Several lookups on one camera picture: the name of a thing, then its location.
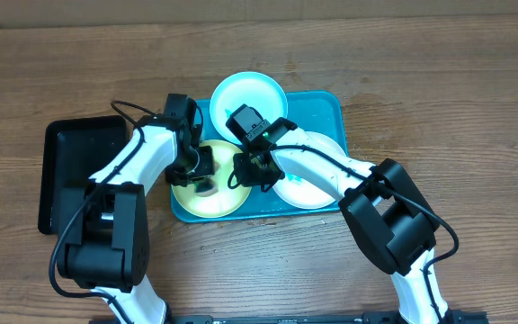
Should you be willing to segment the teal plastic tray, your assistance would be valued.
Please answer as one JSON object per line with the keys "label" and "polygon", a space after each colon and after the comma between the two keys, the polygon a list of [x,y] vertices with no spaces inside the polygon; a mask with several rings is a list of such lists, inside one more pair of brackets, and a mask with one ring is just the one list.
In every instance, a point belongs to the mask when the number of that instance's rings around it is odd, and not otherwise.
{"label": "teal plastic tray", "polygon": [[[322,133],[334,140],[344,152],[348,151],[343,115],[339,101],[327,91],[304,91],[287,93],[287,118],[305,131]],[[253,187],[246,201],[235,211],[219,217],[219,221],[251,220],[298,216],[303,214],[337,212],[336,202],[327,207],[306,210],[283,201],[274,190],[263,193],[258,186]]]}

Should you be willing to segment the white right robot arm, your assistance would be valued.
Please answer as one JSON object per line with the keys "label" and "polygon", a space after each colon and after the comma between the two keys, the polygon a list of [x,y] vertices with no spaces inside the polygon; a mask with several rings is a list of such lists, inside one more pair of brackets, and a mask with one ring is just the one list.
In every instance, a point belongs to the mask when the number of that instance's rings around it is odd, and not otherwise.
{"label": "white right robot arm", "polygon": [[433,209],[395,160],[379,165],[338,153],[285,118],[267,121],[241,105],[227,128],[242,143],[231,180],[270,189],[285,175],[311,183],[334,198],[356,245],[395,286],[406,323],[444,323],[449,307],[434,266],[457,252],[437,256],[435,232],[449,225]]}

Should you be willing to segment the yellow plate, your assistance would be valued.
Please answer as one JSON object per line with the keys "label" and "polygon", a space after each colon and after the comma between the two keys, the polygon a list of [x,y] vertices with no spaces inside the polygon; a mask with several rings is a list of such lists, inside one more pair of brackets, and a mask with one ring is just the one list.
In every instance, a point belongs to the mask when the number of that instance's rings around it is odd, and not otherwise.
{"label": "yellow plate", "polygon": [[228,188],[228,179],[233,171],[233,156],[241,153],[241,150],[234,144],[220,139],[204,140],[201,146],[212,147],[216,173],[210,179],[215,182],[218,191],[211,196],[201,197],[194,192],[196,184],[186,187],[173,185],[174,198],[196,217],[212,219],[226,216],[238,209],[251,192],[250,187]]}

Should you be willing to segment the light blue plate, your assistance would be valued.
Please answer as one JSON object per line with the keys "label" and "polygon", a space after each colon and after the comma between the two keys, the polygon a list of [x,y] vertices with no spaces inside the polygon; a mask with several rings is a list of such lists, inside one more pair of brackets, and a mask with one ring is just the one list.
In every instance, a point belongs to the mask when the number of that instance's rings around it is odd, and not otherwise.
{"label": "light blue plate", "polygon": [[287,96],[270,76],[246,71],[225,78],[210,98],[210,119],[219,135],[236,145],[241,142],[226,123],[243,104],[255,108],[269,122],[288,115]]}

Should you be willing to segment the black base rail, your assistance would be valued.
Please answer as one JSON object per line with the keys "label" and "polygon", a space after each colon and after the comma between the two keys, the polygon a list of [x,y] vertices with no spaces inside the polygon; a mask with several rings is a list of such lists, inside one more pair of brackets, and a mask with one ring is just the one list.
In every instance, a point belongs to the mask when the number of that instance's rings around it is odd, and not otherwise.
{"label": "black base rail", "polygon": [[[90,319],[88,323],[114,324],[115,318]],[[308,316],[308,317],[238,317],[212,318],[209,315],[173,316],[164,323],[173,324],[403,324],[407,323],[397,311],[367,311],[362,315],[352,316]],[[450,324],[488,324],[487,313],[448,310],[442,323]]]}

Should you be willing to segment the pink plate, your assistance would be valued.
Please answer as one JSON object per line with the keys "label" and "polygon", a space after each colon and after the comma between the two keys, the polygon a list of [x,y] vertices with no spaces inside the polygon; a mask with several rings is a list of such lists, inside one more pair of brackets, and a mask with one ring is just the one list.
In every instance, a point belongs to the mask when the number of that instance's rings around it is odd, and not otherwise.
{"label": "pink plate", "polygon": [[[327,135],[314,131],[307,131],[307,134],[316,142],[345,156],[343,148]],[[332,196],[297,175],[286,174],[272,189],[283,201],[300,209],[315,210],[335,202]]]}

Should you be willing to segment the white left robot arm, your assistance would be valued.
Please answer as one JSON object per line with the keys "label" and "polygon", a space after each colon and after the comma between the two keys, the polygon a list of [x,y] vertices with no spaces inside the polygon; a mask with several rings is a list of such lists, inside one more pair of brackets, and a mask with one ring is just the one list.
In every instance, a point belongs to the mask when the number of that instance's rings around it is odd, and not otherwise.
{"label": "white left robot arm", "polygon": [[128,144],[85,181],[57,197],[58,241],[49,283],[67,298],[100,298],[121,323],[166,323],[167,303],[149,282],[146,196],[158,177],[170,185],[214,190],[210,147],[201,145],[203,114],[186,94],[169,94],[161,113],[132,123]]}

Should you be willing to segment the black plastic tray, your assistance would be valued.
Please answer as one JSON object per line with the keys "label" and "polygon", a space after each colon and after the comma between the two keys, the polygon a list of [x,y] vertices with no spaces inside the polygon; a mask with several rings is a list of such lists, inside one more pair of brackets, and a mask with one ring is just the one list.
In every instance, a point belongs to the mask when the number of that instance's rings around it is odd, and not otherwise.
{"label": "black plastic tray", "polygon": [[119,115],[54,121],[45,132],[38,230],[58,232],[54,200],[64,184],[85,180],[109,164],[127,144],[125,120]]}

